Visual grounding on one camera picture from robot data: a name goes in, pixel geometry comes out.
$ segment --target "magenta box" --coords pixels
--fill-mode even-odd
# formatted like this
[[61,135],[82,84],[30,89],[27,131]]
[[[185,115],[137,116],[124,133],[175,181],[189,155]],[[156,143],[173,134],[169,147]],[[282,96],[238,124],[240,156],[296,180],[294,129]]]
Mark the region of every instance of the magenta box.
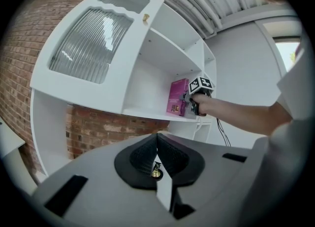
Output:
[[188,90],[189,80],[184,78],[171,84],[166,111],[175,115],[184,116],[185,101],[180,96]]

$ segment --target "hand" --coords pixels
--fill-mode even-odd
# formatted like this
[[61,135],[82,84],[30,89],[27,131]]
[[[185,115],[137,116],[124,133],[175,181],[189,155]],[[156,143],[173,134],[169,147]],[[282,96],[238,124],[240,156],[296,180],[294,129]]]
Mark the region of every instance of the hand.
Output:
[[209,102],[211,98],[204,94],[194,94],[192,96],[192,100],[199,104],[199,114],[206,116],[209,110]]

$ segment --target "ribbed glass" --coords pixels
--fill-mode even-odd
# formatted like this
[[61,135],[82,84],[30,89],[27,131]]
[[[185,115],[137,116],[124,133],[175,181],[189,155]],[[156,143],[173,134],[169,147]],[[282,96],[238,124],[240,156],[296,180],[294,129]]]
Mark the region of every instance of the ribbed glass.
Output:
[[49,69],[103,83],[115,52],[132,21],[100,9],[88,10],[54,54]]
[[106,4],[113,4],[114,6],[123,7],[124,9],[136,13],[140,13],[150,0],[101,0]]

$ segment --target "cabinet door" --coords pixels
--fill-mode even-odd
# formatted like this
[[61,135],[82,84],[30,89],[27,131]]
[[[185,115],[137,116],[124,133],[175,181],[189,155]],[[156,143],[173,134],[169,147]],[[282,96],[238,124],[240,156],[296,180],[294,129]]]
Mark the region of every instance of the cabinet door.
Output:
[[82,1],[47,39],[31,87],[69,103],[121,113],[135,60],[162,4]]

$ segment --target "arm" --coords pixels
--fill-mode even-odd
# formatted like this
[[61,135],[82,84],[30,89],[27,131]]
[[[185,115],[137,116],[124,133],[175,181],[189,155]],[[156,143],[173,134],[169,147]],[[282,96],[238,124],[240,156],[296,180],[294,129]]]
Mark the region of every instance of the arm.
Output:
[[207,113],[239,129],[270,135],[278,126],[290,122],[291,116],[277,102],[272,106],[240,105],[196,94],[199,112]]

